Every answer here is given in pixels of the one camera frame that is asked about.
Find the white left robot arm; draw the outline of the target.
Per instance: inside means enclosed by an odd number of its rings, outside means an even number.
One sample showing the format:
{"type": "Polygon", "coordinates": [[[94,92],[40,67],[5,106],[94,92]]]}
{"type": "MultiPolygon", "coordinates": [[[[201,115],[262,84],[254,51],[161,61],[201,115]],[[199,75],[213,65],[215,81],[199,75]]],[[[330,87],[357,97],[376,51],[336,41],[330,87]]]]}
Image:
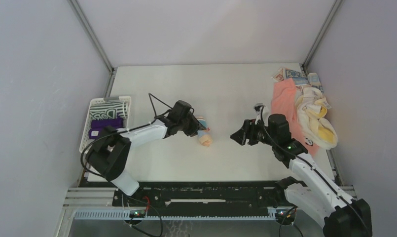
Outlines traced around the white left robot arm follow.
{"type": "Polygon", "coordinates": [[[114,129],[107,127],[100,137],[91,142],[82,152],[82,164],[90,165],[94,173],[112,183],[124,193],[124,199],[132,206],[143,201],[140,184],[126,168],[129,152],[132,148],[166,139],[182,131],[193,137],[207,128],[192,114],[184,118],[170,118],[159,115],[153,121],[132,129],[114,129]]]}

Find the orange polka dot towel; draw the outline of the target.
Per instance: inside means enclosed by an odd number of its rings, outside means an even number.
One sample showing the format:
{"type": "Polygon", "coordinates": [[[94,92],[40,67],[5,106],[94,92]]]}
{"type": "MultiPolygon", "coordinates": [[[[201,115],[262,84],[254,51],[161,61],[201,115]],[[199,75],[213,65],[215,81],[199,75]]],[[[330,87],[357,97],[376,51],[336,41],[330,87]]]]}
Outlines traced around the orange polka dot towel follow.
{"type": "Polygon", "coordinates": [[[209,147],[213,143],[213,139],[210,135],[210,128],[204,117],[197,117],[197,120],[205,127],[204,130],[197,131],[198,141],[202,146],[209,147]]]}

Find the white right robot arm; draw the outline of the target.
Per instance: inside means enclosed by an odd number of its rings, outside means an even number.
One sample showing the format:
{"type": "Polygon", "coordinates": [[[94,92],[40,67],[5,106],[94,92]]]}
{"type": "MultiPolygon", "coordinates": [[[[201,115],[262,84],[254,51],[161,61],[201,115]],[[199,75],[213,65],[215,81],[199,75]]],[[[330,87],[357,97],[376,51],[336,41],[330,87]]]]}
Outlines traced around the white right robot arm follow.
{"type": "Polygon", "coordinates": [[[325,237],[370,237],[373,235],[371,209],[364,199],[355,199],[329,179],[308,150],[290,132],[282,114],[246,119],[230,135],[239,145],[263,143],[271,146],[275,158],[302,181],[292,177],[276,183],[274,199],[303,210],[322,228],[325,237]]]}

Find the pink towel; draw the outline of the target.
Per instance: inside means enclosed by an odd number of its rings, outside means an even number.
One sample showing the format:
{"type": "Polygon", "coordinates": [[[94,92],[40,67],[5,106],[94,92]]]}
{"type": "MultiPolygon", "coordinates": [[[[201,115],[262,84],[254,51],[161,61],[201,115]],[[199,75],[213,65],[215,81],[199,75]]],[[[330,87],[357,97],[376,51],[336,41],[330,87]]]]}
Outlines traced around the pink towel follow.
{"type": "Polygon", "coordinates": [[[309,154],[316,155],[319,146],[307,140],[303,135],[300,124],[298,123],[295,108],[296,86],[293,79],[285,79],[274,83],[273,98],[271,101],[271,113],[283,114],[289,123],[292,138],[303,144],[309,154]]]}

